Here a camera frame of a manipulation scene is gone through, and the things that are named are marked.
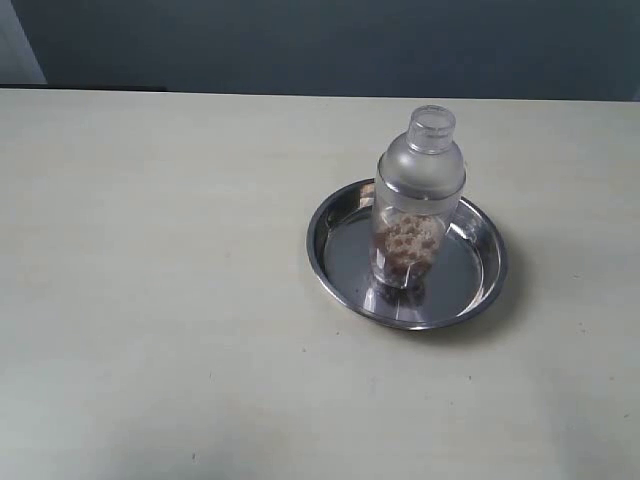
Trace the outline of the clear plastic shaker bottle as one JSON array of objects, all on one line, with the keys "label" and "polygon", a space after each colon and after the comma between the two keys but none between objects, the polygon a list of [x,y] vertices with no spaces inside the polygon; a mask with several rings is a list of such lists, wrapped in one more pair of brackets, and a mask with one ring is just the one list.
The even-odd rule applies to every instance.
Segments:
[{"label": "clear plastic shaker bottle", "polygon": [[421,106],[378,161],[370,265],[387,286],[413,288],[435,262],[466,184],[455,127],[448,109]]}]

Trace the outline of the round stainless steel tray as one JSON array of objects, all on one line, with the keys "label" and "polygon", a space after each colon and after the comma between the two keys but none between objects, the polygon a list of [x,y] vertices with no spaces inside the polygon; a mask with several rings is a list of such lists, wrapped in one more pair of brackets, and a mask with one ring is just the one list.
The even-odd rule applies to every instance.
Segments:
[{"label": "round stainless steel tray", "polygon": [[425,331],[468,321],[499,296],[507,277],[504,240],[491,219],[462,198],[435,264],[422,285],[398,290],[378,282],[369,265],[374,182],[340,188],[308,225],[310,265],[327,292],[351,311],[386,327]]}]

